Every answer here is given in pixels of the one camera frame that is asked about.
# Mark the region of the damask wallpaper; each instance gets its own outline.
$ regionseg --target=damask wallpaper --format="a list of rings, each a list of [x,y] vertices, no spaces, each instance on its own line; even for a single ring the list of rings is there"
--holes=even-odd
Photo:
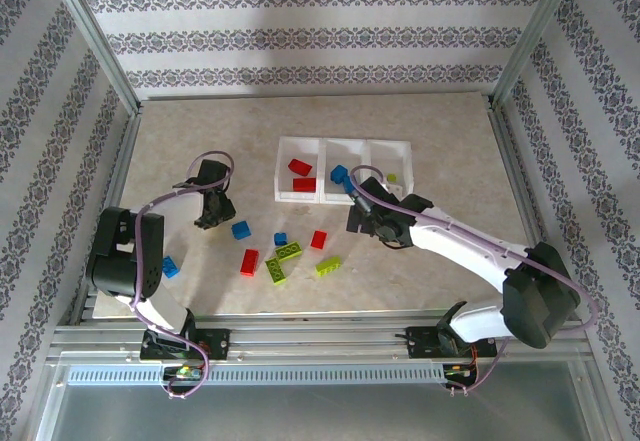
[[[489,93],[539,0],[87,0],[141,99]]]
[[[640,439],[640,0],[562,0],[504,115],[539,229],[600,305],[591,340]]]
[[[62,0],[0,0],[0,440],[21,439],[128,115]]]

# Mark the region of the white sorting tray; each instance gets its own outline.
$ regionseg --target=white sorting tray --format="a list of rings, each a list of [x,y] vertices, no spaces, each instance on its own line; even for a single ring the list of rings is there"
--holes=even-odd
[[[293,191],[293,178],[299,177],[289,169],[293,158],[313,166],[308,177],[316,178],[315,193]],[[386,177],[396,175],[394,184],[402,188],[390,189],[398,198],[413,192],[411,143],[381,139],[304,138],[282,136],[278,145],[278,159],[274,177],[275,200],[288,203],[351,204],[341,185],[331,181],[330,174],[338,164],[349,171],[359,164],[375,166]],[[370,175],[360,172],[360,182]]]

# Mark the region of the beige tabletop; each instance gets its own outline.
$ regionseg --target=beige tabletop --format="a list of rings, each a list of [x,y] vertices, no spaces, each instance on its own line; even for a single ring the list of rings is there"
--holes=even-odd
[[[439,255],[392,251],[347,233],[348,206],[276,203],[280,136],[410,141],[416,194],[475,228],[526,242],[479,93],[156,101],[143,113],[123,207],[139,207],[183,181],[201,152],[225,150],[236,162],[227,193],[236,218],[208,231],[186,224],[165,244],[181,269],[166,285],[196,315],[442,309],[495,295],[488,283]],[[236,241],[231,224],[241,220],[252,235]],[[329,233],[323,251],[309,248],[316,229]],[[264,261],[280,231],[304,252],[283,263],[287,281],[274,286]],[[260,251],[253,278],[239,273],[248,248]],[[334,255],[343,266],[319,278],[315,265]],[[93,316],[131,312],[100,293]]]

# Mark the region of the blue lego brick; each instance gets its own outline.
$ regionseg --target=blue lego brick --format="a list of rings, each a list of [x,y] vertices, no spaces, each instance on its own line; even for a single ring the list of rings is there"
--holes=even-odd
[[[173,262],[171,256],[165,256],[162,260],[162,272],[167,278],[173,278],[176,274],[180,272],[176,263]]]
[[[276,233],[273,235],[273,242],[276,246],[284,246],[287,244],[287,233]]]
[[[336,184],[341,184],[344,181],[344,179],[348,177],[349,177],[349,171],[347,170],[347,168],[345,168],[341,164],[333,168],[333,171],[331,171],[331,181],[333,181]]]
[[[344,192],[347,194],[351,194],[353,190],[356,189],[353,187],[353,183],[351,182],[351,178],[349,176],[344,178],[344,182],[342,183],[342,185],[344,186]]]
[[[246,221],[240,221],[239,223],[231,226],[231,232],[236,239],[244,239],[251,236],[251,230]]]

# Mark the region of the ventilation grille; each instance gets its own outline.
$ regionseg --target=ventilation grille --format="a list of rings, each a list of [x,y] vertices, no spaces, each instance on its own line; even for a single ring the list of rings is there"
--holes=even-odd
[[[69,385],[145,386],[162,379],[160,366],[74,366]],[[215,366],[206,384],[217,386],[291,386],[340,384],[422,384],[444,382],[440,363],[399,366]]]

